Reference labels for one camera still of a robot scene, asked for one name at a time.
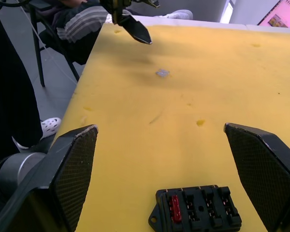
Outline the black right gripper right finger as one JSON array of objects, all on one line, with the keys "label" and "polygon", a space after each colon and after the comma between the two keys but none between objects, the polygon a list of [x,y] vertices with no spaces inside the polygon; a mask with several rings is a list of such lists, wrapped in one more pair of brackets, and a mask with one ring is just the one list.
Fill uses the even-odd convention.
[{"label": "black right gripper right finger", "polygon": [[226,123],[245,192],[269,232],[290,232],[290,148],[275,134]]}]

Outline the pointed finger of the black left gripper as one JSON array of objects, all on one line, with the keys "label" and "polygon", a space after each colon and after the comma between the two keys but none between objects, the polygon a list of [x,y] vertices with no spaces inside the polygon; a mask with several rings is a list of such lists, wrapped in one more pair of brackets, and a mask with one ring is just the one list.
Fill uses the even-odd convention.
[{"label": "pointed finger of the black left gripper", "polygon": [[145,4],[152,6],[152,7],[155,7],[155,8],[160,7],[160,3],[158,0],[135,0],[135,2],[145,3]]},{"label": "pointed finger of the black left gripper", "polygon": [[119,20],[119,25],[136,41],[143,44],[152,44],[147,28],[132,15],[122,15]]}]

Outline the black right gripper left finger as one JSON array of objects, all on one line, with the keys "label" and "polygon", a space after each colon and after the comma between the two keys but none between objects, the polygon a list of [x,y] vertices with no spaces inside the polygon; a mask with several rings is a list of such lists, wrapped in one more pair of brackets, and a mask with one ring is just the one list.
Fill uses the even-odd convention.
[{"label": "black right gripper left finger", "polygon": [[96,125],[58,137],[0,207],[0,232],[73,232],[86,199]]}]

